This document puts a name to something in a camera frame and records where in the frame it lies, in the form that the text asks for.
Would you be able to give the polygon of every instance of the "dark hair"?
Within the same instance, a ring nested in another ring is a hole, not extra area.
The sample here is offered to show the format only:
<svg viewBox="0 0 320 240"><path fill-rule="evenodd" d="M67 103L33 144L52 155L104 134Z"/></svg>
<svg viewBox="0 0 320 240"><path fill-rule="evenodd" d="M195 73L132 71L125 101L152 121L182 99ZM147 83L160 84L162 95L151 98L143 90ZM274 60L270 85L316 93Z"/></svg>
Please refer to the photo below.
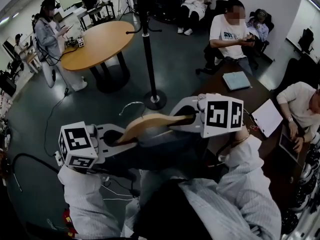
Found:
<svg viewBox="0 0 320 240"><path fill-rule="evenodd" d="M44 0L41 4L39 18L42 17L46 21L50 22L52 19L45 14L44 7L55 6L55 5L56 5L56 0Z"/></svg>
<svg viewBox="0 0 320 240"><path fill-rule="evenodd" d="M232 12L234 6L242 7L243 9L245 8L244 4L240 2L239 0L228 0L226 2L226 10L228 12Z"/></svg>

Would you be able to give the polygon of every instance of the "gray floor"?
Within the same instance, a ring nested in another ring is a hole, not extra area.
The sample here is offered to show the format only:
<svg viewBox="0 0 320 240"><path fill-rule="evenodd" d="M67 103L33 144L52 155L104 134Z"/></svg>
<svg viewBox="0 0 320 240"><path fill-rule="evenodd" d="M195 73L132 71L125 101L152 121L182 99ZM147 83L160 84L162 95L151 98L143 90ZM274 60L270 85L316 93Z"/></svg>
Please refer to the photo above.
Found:
<svg viewBox="0 0 320 240"><path fill-rule="evenodd" d="M122 19L133 22L130 14ZM195 69L202 68L206 63L203 50L208 43L208 34L199 30L191 36L179 35L175 25L154 19L150 20L150 27L163 30L151 32L150 39L156 86L166 93L168 100L159 112L168 114L180 99L191 95L209 79L209 75L195 74ZM129 122L141 115L143 108L136 105L128 108L122 117L119 116L119 112L127 103L141 101L144 94L150 90L141 33L134 36L133 42L123 51L123 56L131 72L131 78L118 92L99 92L91 72L79 72L86 78L88 87L66 97L53 112L46 141L46 148L50 153L58 149L58 136L63 125L85 121L86 124L96 125L113 123L125 128ZM260 67L254 70L254 75L261 79L267 88L273 89L274 84L279 84L278 77L284 74L285 68L268 69L269 63L261 59L259 64ZM44 132L50 111L63 97L64 90L65 85L60 76L55 86L49 89L42 73L35 75L26 85L7 114L13 131L8 151L10 159L19 153L27 153L57 167L55 159L48 157L44 152ZM49 228L47 219L50 219L54 225L64 227L62 214L66 204L57 175L29 158L21 158L15 171L23 192L19 191L13 177L9 178L7 188L22 223L28 221ZM130 186L125 179L120 179L120 182L127 187ZM110 188L119 194L129 194L115 183ZM104 198L117 198L106 189L102 189L101 193ZM123 221L126 203L121 200L106 201L106 205L120 222Z"/></svg>

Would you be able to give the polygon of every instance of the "white paper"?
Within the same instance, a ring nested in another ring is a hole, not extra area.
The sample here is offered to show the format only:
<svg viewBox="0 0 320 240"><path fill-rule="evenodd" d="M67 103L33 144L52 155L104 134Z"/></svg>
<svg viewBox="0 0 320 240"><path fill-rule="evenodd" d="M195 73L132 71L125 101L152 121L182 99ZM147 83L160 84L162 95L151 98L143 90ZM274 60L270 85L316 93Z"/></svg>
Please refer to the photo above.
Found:
<svg viewBox="0 0 320 240"><path fill-rule="evenodd" d="M252 113L254 121L268 138L283 120L271 99Z"/></svg>

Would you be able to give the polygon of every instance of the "white cable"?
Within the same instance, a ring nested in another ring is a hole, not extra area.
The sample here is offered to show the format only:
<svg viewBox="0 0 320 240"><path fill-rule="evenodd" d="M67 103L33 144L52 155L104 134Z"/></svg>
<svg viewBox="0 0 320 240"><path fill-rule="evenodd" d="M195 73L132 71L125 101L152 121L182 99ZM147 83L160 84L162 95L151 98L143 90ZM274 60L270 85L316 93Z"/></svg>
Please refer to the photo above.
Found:
<svg viewBox="0 0 320 240"><path fill-rule="evenodd" d="M129 195L129 194L118 194L118 193L112 191L111 189L107 188L107 187L104 186L104 185L101 185L101 186L104 187L105 189L111 191L112 193L116 194L117 196L132 197L132 195Z"/></svg>
<svg viewBox="0 0 320 240"><path fill-rule="evenodd" d="M103 200L122 200L122 201L131 201L131 200L133 200L133 198L132 198L132 199L106 198L106 199L103 199Z"/></svg>

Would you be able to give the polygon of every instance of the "white shoe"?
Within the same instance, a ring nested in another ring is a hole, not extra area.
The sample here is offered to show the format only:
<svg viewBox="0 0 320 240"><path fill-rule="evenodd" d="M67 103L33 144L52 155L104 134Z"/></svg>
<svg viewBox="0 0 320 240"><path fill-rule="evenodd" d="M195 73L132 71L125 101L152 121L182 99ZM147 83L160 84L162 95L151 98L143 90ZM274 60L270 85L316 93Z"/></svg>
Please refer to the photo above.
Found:
<svg viewBox="0 0 320 240"><path fill-rule="evenodd" d="M178 27L178 34L182 34L184 32L184 28L183 27Z"/></svg>
<svg viewBox="0 0 320 240"><path fill-rule="evenodd" d="M191 28L189 28L187 31L185 31L184 32L184 34L186 35L186 36L190 36L191 34L192 34L192 29Z"/></svg>
<svg viewBox="0 0 320 240"><path fill-rule="evenodd" d="M87 83L87 82L85 82L85 81L83 81L81 86L78 86L78 85L72 85L72 89L73 89L75 92L78 92L78 91L80 91L80 90L82 90L82 89L86 88L86 87L87 87L87 85L88 85L88 83Z"/></svg>

